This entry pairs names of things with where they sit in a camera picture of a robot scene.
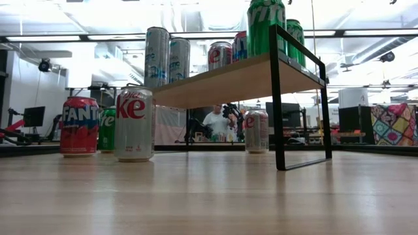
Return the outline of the silver Diet Coke can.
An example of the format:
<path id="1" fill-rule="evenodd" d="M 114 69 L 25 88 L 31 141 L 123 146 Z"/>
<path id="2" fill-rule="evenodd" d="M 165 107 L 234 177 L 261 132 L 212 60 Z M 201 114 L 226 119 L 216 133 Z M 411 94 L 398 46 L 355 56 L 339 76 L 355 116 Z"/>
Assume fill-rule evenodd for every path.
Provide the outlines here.
<path id="1" fill-rule="evenodd" d="M 268 114 L 265 109 L 252 108 L 245 113 L 245 149 L 248 153 L 269 150 Z"/>
<path id="2" fill-rule="evenodd" d="M 155 101 L 144 86 L 125 86 L 116 100 L 114 156 L 120 162 L 146 162 L 154 155 Z"/>
<path id="3" fill-rule="evenodd" d="M 214 42 L 208 51 L 208 70 L 212 71 L 232 63 L 232 45 L 225 41 Z"/>

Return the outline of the white Celsius slim can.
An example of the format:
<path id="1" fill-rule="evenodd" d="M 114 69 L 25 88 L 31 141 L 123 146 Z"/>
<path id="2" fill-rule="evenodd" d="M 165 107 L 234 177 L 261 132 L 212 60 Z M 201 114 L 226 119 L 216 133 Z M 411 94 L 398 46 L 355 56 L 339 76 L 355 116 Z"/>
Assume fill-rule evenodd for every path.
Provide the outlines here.
<path id="1" fill-rule="evenodd" d="M 189 77 L 190 42 L 182 37 L 170 41 L 169 83 Z"/>

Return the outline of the red Fanta can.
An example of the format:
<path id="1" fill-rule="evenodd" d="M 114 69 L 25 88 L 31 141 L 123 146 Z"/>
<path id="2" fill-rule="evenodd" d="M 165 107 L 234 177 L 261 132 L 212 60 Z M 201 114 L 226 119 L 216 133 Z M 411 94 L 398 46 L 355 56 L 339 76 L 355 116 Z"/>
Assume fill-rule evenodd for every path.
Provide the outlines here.
<path id="1" fill-rule="evenodd" d="M 247 40 L 246 31 L 237 33 L 233 41 L 233 63 L 247 59 Z"/>
<path id="2" fill-rule="evenodd" d="M 97 151 L 99 107 L 91 97 L 68 97 L 63 104 L 60 153 L 64 158 L 91 157 Z"/>

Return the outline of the slim can black lid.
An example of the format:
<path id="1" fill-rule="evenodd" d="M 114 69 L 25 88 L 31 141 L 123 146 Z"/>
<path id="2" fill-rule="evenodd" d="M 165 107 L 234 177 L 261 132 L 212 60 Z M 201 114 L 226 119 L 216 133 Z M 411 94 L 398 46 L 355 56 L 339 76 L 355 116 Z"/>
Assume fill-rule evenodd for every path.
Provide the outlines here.
<path id="1" fill-rule="evenodd" d="M 169 76 L 170 34 L 162 27 L 150 27 L 146 32 L 144 85 L 164 86 Z"/>

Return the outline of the green Sprite can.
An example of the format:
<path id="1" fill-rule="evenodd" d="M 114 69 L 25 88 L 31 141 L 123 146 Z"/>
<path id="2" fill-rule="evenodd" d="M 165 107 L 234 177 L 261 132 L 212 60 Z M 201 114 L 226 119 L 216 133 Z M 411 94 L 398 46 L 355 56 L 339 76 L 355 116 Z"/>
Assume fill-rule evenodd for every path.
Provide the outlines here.
<path id="1" fill-rule="evenodd" d="M 100 115 L 98 148 L 102 153 L 114 152 L 116 107 L 105 108 Z"/>
<path id="2" fill-rule="evenodd" d="M 255 57 L 269 51 L 269 27 L 280 25 L 287 29 L 285 5 L 281 0 L 251 0 L 248 15 L 248 56 Z"/>
<path id="3" fill-rule="evenodd" d="M 287 32 L 292 35 L 301 45 L 304 45 L 304 30 L 300 22 L 296 19 L 288 19 L 286 21 Z M 295 48 L 289 42 L 287 43 L 287 55 L 297 61 L 303 67 L 306 66 L 306 57 L 305 55 Z"/>

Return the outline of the person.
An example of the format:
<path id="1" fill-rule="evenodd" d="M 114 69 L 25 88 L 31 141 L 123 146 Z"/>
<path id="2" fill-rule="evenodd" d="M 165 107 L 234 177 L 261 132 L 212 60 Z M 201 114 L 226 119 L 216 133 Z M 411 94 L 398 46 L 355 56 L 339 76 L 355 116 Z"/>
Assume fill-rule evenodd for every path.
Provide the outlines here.
<path id="1" fill-rule="evenodd" d="M 213 110 L 206 115 L 203 124 L 212 129 L 212 135 L 209 138 L 211 141 L 222 141 L 224 138 L 227 142 L 237 141 L 237 135 L 235 133 L 236 121 L 232 114 L 228 117 L 223 117 L 223 105 L 215 104 Z"/>

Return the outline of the black hanging cloth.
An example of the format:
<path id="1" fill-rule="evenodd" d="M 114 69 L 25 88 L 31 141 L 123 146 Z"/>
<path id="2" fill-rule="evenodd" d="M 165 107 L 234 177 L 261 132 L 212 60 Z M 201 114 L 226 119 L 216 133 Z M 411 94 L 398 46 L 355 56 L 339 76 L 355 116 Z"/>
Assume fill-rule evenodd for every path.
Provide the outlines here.
<path id="1" fill-rule="evenodd" d="M 191 131 L 202 132 L 204 130 L 204 119 L 213 111 L 213 106 L 205 106 L 190 110 L 189 126 Z"/>

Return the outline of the white curtain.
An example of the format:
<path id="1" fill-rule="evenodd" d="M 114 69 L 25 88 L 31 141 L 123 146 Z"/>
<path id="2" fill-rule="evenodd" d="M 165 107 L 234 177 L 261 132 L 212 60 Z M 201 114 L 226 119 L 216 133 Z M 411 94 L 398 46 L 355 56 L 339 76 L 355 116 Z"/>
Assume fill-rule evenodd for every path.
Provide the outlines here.
<path id="1" fill-rule="evenodd" d="M 155 144 L 175 145 L 184 142 L 186 132 L 186 110 L 168 106 L 157 106 L 155 113 Z"/>

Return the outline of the black computer monitor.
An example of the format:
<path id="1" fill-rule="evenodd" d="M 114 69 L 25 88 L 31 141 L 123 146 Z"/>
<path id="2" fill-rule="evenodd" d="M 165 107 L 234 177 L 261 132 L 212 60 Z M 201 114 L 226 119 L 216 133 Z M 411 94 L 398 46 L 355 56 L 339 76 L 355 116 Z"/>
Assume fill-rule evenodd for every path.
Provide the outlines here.
<path id="1" fill-rule="evenodd" d="M 301 127 L 301 108 L 296 103 L 282 103 L 282 121 L 284 127 Z M 274 127 L 273 103 L 266 103 L 266 112 L 268 114 L 268 126 Z"/>

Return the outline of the black background cabinet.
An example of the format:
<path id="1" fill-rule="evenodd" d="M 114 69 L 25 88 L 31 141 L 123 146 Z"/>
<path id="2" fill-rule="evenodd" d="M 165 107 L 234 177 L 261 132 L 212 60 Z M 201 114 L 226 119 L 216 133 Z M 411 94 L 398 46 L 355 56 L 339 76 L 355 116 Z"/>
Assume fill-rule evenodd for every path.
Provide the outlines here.
<path id="1" fill-rule="evenodd" d="M 339 126 L 341 133 L 351 133 L 360 130 L 365 136 L 341 137 L 341 144 L 375 144 L 372 127 L 371 108 L 369 106 L 356 106 L 339 109 Z"/>

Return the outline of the white round container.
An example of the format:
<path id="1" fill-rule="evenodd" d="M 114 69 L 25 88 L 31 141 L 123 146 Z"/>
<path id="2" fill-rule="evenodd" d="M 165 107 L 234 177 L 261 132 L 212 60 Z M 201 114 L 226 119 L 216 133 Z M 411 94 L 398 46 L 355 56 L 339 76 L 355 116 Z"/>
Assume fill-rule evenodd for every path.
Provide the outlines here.
<path id="1" fill-rule="evenodd" d="M 368 106 L 368 90 L 366 88 L 346 88 L 338 91 L 339 108 Z"/>

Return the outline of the small black monitor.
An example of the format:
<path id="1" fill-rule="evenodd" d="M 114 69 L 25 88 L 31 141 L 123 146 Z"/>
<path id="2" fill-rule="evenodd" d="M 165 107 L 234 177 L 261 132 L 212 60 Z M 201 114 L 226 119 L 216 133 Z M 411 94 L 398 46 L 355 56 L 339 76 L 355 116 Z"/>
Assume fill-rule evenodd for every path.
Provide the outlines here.
<path id="1" fill-rule="evenodd" d="M 44 121 L 45 106 L 24 109 L 24 127 L 41 127 Z"/>

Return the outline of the colourful patchwork quilt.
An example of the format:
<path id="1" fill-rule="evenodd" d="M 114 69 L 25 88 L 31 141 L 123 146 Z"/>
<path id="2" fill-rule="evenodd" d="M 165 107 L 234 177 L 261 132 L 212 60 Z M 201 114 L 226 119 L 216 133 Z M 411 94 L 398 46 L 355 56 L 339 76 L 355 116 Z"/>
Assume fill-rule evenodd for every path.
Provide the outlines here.
<path id="1" fill-rule="evenodd" d="M 371 107 L 375 144 L 418 147 L 417 115 L 416 105 L 407 103 Z"/>

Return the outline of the wooden shelf black metal frame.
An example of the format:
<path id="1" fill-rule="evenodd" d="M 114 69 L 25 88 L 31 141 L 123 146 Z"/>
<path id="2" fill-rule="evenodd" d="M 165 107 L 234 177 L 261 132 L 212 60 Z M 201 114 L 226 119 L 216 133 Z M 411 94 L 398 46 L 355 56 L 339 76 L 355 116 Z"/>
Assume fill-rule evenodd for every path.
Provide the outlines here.
<path id="1" fill-rule="evenodd" d="M 278 38 L 290 43 L 319 67 L 319 75 L 303 69 L 278 49 Z M 281 95 L 318 89 L 321 92 L 324 160 L 332 159 L 325 64 L 280 25 L 268 28 L 269 51 L 153 89 L 156 104 L 190 110 L 212 104 L 272 97 L 276 168 L 293 170 L 311 162 L 287 166 L 283 143 Z"/>

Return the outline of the long ceiling light rail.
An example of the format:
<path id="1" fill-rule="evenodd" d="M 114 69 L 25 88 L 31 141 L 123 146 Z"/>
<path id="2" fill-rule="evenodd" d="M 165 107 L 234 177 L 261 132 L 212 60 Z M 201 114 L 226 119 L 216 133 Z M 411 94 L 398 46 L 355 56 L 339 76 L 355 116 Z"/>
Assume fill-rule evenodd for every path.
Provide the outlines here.
<path id="1" fill-rule="evenodd" d="M 172 33 L 173 37 L 182 37 L 191 40 L 230 40 L 235 37 L 236 31 L 211 32 L 181 32 Z M 418 28 L 398 29 L 323 29 L 305 30 L 307 39 L 331 39 L 351 37 L 418 37 Z M 12 35 L 1 36 L 0 43 L 66 43 L 66 42 L 106 42 L 106 41 L 143 41 L 144 33 L 128 34 L 81 34 L 81 35 Z"/>

